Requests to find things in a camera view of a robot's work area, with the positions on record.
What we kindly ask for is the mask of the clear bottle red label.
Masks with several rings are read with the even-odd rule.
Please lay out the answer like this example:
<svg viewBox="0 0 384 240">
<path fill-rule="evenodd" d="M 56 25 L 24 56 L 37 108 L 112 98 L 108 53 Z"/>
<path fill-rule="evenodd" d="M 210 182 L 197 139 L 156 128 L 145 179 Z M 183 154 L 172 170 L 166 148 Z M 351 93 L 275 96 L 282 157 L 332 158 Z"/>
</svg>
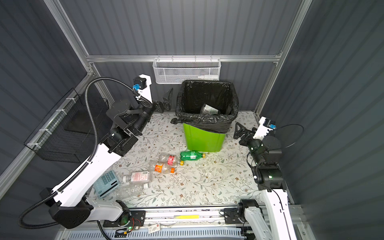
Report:
<svg viewBox="0 0 384 240">
<path fill-rule="evenodd" d="M 159 155 L 158 161 L 161 163 L 166 163 L 170 166 L 183 166 L 184 161 L 180 159 L 180 157 L 176 155 L 171 155 L 167 153 L 161 153 Z"/>
</svg>

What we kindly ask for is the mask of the green bottle yellow cap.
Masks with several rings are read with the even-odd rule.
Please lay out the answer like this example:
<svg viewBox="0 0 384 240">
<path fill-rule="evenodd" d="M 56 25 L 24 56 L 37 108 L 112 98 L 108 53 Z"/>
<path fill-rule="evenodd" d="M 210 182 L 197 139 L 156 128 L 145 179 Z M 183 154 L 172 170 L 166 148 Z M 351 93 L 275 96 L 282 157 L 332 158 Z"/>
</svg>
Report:
<svg viewBox="0 0 384 240">
<path fill-rule="evenodd" d="M 198 151 L 183 151 L 180 153 L 180 158 L 182 161 L 197 161 L 199 159 L 204 159 L 205 157 L 205 153 Z"/>
</svg>

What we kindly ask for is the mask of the clear bottle orange cap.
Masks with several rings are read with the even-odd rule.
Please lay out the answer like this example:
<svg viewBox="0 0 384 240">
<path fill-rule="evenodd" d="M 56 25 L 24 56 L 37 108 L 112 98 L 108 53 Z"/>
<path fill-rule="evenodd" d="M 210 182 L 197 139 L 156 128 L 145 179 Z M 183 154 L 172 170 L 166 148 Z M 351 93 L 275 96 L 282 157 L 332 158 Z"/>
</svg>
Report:
<svg viewBox="0 0 384 240">
<path fill-rule="evenodd" d="M 170 166 L 166 163 L 160 163 L 160 162 L 150 162 L 149 163 L 149 169 L 156 173 L 161 174 L 173 174 L 175 172 L 175 168 L 173 166 Z"/>
</svg>

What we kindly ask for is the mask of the clear bottle pink label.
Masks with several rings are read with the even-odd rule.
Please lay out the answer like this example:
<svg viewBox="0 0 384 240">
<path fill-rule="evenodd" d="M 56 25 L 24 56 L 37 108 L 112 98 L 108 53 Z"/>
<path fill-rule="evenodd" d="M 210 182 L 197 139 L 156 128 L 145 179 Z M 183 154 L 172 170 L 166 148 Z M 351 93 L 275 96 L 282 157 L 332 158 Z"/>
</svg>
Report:
<svg viewBox="0 0 384 240">
<path fill-rule="evenodd" d="M 149 171 L 133 172 L 123 176 L 125 184 L 144 184 L 152 180 L 152 173 Z"/>
</svg>

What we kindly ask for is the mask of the clear bottle white green label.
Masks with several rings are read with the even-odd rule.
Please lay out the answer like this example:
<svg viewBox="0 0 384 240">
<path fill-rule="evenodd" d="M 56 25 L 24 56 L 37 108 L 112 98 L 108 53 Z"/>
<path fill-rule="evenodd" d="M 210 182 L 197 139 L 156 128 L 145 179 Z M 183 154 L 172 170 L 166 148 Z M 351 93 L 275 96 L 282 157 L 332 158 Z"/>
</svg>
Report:
<svg viewBox="0 0 384 240">
<path fill-rule="evenodd" d="M 203 104 L 200 111 L 200 114 L 205 114 L 205 115 L 219 115 L 220 113 L 221 113 L 220 110 L 214 107 L 211 107 L 207 104 Z"/>
</svg>

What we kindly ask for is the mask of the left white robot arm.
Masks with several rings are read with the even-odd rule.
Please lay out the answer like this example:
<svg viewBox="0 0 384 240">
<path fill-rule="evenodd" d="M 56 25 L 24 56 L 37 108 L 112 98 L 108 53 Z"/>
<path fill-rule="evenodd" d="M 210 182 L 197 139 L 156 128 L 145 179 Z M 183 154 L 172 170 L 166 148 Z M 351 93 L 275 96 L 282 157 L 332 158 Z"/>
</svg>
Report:
<svg viewBox="0 0 384 240">
<path fill-rule="evenodd" d="M 155 111 L 163 113 L 171 109 L 172 96 L 173 90 L 170 89 L 162 101 L 155 101 L 149 107 L 139 102 L 136 109 L 129 100 L 111 105 L 106 114 L 113 125 L 103 138 L 96 141 L 96 152 L 51 190 L 52 198 L 47 204 L 56 224 L 73 229 L 90 221 L 128 222 L 130 210 L 122 201 L 103 203 L 87 198 L 86 193 L 110 166 L 135 145 Z"/>
</svg>

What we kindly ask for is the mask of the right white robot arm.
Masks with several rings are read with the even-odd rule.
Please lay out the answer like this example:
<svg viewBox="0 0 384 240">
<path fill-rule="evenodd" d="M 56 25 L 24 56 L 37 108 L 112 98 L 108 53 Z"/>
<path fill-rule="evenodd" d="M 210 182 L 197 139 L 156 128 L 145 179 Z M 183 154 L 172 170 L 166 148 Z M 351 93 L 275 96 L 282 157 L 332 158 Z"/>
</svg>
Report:
<svg viewBox="0 0 384 240">
<path fill-rule="evenodd" d="M 256 240 L 297 239 L 279 161 L 283 151 L 292 147 L 303 132 L 301 125 L 276 127 L 269 119 L 252 130 L 235 124 L 234 139 L 248 149 L 246 163 L 267 209 L 264 213 L 256 200 L 241 199 L 238 203 L 239 220 L 250 225 Z"/>
</svg>

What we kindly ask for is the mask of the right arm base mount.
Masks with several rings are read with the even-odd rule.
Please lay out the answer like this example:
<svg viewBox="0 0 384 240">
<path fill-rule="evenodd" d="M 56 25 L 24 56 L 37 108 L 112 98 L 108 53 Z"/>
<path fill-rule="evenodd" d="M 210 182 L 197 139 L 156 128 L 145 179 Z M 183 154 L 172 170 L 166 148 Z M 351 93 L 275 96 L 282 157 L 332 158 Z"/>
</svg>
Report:
<svg viewBox="0 0 384 240">
<path fill-rule="evenodd" d="M 245 208 L 224 208 L 222 216 L 225 219 L 225 223 L 229 224 L 243 224 L 247 220 L 245 218 Z"/>
</svg>

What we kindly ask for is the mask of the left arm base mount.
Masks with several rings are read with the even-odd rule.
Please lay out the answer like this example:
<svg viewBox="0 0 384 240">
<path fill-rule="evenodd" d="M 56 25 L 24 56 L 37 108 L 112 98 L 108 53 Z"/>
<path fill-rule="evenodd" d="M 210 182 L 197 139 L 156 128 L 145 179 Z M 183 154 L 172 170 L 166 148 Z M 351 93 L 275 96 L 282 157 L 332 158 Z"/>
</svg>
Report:
<svg viewBox="0 0 384 240">
<path fill-rule="evenodd" d="M 104 228 L 117 228 L 117 227 L 143 227 L 146 211 L 124 211 L 123 214 L 116 221 L 107 221 L 103 223 Z"/>
</svg>

